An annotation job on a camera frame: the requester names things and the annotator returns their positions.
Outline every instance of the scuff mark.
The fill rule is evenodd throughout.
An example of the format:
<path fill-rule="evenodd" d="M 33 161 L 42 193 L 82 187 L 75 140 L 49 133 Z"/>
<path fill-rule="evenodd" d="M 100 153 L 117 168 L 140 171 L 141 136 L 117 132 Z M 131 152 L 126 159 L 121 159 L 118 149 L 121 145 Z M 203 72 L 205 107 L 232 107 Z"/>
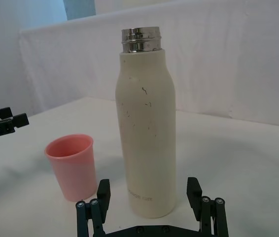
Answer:
<path fill-rule="evenodd" d="M 143 91 L 145 91 L 146 95 L 147 95 L 147 91 L 144 89 L 144 87 L 141 88 Z"/>

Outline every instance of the white backdrop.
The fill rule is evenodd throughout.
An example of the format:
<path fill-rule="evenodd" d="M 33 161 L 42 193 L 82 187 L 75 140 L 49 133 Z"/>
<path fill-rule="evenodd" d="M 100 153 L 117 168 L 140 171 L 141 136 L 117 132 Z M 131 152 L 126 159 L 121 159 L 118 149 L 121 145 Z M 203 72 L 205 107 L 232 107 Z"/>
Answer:
<path fill-rule="evenodd" d="M 121 29 L 142 26 L 161 28 L 177 109 L 279 125 L 279 0 L 178 1 L 23 31 L 35 111 L 113 100 Z"/>
<path fill-rule="evenodd" d="M 0 0 L 0 108 L 33 114 L 19 50 L 19 30 L 66 21 L 63 0 Z"/>

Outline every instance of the cream bottle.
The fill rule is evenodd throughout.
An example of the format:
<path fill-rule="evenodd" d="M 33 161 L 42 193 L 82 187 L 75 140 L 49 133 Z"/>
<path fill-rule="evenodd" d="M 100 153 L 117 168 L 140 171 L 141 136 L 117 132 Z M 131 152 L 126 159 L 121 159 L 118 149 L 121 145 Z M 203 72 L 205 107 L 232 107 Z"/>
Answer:
<path fill-rule="evenodd" d="M 122 30 L 115 98 L 129 202 L 146 218 L 174 208 L 175 92 L 159 27 Z"/>

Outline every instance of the plastic cup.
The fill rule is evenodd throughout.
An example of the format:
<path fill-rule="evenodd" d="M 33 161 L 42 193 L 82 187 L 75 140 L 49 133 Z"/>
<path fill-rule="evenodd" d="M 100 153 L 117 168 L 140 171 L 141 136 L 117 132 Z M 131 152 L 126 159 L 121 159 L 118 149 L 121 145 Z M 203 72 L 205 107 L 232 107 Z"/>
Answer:
<path fill-rule="evenodd" d="M 79 201 L 97 189 L 93 139 L 85 134 L 56 139 L 45 148 L 64 197 Z"/>

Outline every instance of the white table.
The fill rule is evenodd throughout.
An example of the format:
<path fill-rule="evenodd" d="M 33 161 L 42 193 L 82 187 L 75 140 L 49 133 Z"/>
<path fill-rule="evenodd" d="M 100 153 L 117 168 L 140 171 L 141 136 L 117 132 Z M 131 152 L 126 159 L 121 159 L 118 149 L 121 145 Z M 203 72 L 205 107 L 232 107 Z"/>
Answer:
<path fill-rule="evenodd" d="M 157 224 L 197 230 L 185 194 L 195 176 L 204 195 L 226 200 L 231 237 L 279 236 L 279 126 L 177 112 L 177 206 L 143 219 L 128 206 L 115 102 L 84 98 L 0 137 L 0 237 L 76 236 L 75 205 L 63 198 L 43 154 L 50 141 L 72 133 L 94 138 L 98 181 L 110 179 L 107 233 Z"/>

